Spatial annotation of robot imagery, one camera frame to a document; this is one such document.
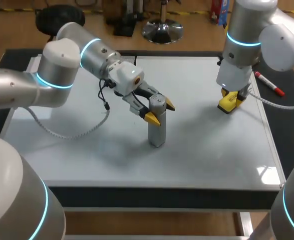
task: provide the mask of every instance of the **black cable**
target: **black cable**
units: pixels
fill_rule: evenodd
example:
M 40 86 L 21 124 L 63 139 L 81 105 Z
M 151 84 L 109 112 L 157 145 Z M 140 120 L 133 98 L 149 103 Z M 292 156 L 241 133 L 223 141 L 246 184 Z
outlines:
M 98 92 L 98 98 L 102 100 L 103 106 L 105 107 L 106 110 L 110 110 L 110 106 L 108 102 L 105 99 L 105 96 L 103 95 L 102 90 L 108 86 L 107 81 L 105 79 L 100 79 L 99 80 L 99 92 Z
M 78 0 L 75 0 L 75 4 L 80 7 L 80 8 L 84 8 L 84 7 L 92 7 L 92 6 L 95 6 L 97 4 L 97 0 L 93 0 L 93 2 L 91 4 L 85 4 L 85 5 L 82 5 L 82 4 L 79 4 L 78 3 Z

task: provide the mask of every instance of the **floor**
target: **floor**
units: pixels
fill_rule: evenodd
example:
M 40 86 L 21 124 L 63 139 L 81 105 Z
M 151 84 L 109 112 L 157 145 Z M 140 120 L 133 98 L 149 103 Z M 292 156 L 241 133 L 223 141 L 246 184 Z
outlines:
M 50 4 L 74 4 L 72 0 L 48 0 Z M 85 4 L 88 0 L 79 0 Z M 44 1 L 35 0 L 38 8 Z M 172 1 L 169 11 L 207 11 L 211 0 L 183 0 L 182 5 Z M 294 10 L 294 0 L 278 0 L 282 10 Z M 29 0 L 2 0 L 0 8 L 30 8 Z M 159 3 L 151 0 L 148 9 L 157 11 Z M 224 45 L 222 27 L 212 25 L 208 15 L 171 15 L 184 26 L 183 39 L 175 44 L 155 45 L 145 41 L 140 34 L 144 22 L 138 23 L 132 38 L 112 35 L 101 15 L 86 15 L 85 27 L 117 50 L 153 51 L 221 51 Z M 48 36 L 35 28 L 32 12 L 0 12 L 0 59 L 6 49 L 43 48 Z M 257 226 L 266 213 L 251 213 L 253 226 Z M 216 235 L 239 234 L 235 215 L 222 212 L 68 212 L 67 234 L 97 235 Z

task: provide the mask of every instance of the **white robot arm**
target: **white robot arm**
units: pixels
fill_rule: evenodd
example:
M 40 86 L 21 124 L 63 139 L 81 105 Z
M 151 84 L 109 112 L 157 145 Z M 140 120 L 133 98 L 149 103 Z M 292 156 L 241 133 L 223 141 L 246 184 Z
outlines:
M 230 92 L 243 89 L 260 51 L 272 69 L 292 69 L 294 19 L 277 8 L 277 0 L 236 0 L 217 83 Z
M 59 107 L 65 103 L 79 67 L 85 68 L 106 87 L 130 104 L 130 111 L 160 125 L 157 117 L 136 95 L 149 99 L 160 94 L 144 81 L 144 72 L 106 46 L 77 23 L 64 25 L 57 41 L 46 44 L 36 73 L 0 69 L 0 109 L 29 106 Z M 166 98 L 167 109 L 174 106 Z

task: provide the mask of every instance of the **white table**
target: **white table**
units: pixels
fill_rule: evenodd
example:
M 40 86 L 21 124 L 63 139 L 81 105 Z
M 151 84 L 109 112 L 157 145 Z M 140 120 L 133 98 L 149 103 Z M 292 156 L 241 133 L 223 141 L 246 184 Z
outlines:
M 36 71 L 39 59 L 29 70 Z M 220 111 L 216 62 L 215 57 L 137 58 L 145 80 L 176 106 L 176 112 L 167 112 L 167 141 L 159 149 L 147 141 L 147 124 L 110 89 L 104 91 L 109 119 L 81 140 L 49 135 L 21 108 L 2 135 L 51 187 L 277 191 L 284 176 L 262 103 L 249 96 L 232 114 Z M 259 94 L 253 76 L 250 81 Z M 98 79 L 79 69 L 64 106 L 33 110 L 61 134 L 85 132 L 104 117 L 97 92 Z

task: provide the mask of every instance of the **chair base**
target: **chair base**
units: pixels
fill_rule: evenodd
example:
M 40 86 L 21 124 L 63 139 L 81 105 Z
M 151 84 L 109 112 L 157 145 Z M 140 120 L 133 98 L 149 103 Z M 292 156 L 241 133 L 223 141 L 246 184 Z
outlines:
M 167 19 L 161 22 L 155 19 L 147 22 L 142 29 L 142 36 L 155 44 L 170 44 L 182 38 L 183 27 L 176 21 Z

